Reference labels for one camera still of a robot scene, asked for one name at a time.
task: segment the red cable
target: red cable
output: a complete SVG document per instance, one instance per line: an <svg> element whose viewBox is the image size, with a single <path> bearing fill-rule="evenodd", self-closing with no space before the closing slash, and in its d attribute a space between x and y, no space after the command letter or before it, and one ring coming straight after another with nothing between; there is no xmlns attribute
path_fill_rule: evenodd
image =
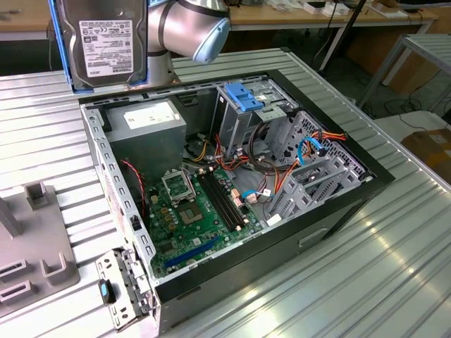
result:
<svg viewBox="0 0 451 338"><path fill-rule="evenodd" d="M144 185L142 184L141 181L141 175L138 172L138 170L135 169L135 167L131 164L129 164L126 160L121 160L122 163L124 163L125 165L127 165L131 170L133 170L133 172L135 172L136 177L138 178L138 182L140 184L140 189L141 189L141 198L142 198L142 217L144 217L144 210L146 208L146 204L144 202Z"/></svg>

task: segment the cardboard box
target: cardboard box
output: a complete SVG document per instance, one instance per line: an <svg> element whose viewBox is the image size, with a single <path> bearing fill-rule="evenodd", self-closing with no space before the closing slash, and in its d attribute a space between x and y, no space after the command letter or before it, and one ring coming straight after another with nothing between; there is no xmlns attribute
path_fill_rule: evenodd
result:
<svg viewBox="0 0 451 338"><path fill-rule="evenodd" d="M414 132L401 144L451 184L451 130Z"/></svg>

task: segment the blue connector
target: blue connector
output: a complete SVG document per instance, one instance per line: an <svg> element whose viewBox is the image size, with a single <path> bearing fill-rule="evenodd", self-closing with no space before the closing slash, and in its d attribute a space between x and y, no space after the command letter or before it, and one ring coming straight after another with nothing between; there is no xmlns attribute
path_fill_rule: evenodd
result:
<svg viewBox="0 0 451 338"><path fill-rule="evenodd" d="M186 261L194 256L197 256L198 254L201 254L202 252L205 252L205 251L211 249L213 247L213 245L220 238L221 238L221 236L216 236L213 239L210 239L208 242L205 242L202 245L199 245L197 248L191 249L188 252L182 253L181 255L164 262L164 267L169 268L172 265L177 265L177 264L182 263L183 261Z"/></svg>
<svg viewBox="0 0 451 338"><path fill-rule="evenodd" d="M263 108L263 103L255 99L250 90L239 82L229 83L224 86L227 93L241 108L242 111L255 111Z"/></svg>

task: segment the motherboard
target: motherboard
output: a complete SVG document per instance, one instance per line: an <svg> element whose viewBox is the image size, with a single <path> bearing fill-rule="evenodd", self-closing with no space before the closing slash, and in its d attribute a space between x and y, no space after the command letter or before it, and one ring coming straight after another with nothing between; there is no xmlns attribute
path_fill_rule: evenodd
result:
<svg viewBox="0 0 451 338"><path fill-rule="evenodd" d="M164 277L261 230L222 168L189 175L175 171L147 189L148 230L156 247L151 265Z"/></svg>

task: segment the hard disk drive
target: hard disk drive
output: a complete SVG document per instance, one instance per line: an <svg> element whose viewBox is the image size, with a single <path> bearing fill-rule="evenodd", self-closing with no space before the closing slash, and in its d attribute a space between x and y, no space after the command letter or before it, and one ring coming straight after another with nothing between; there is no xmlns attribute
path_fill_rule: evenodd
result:
<svg viewBox="0 0 451 338"><path fill-rule="evenodd" d="M49 0L75 91L147 78L145 0Z"/></svg>

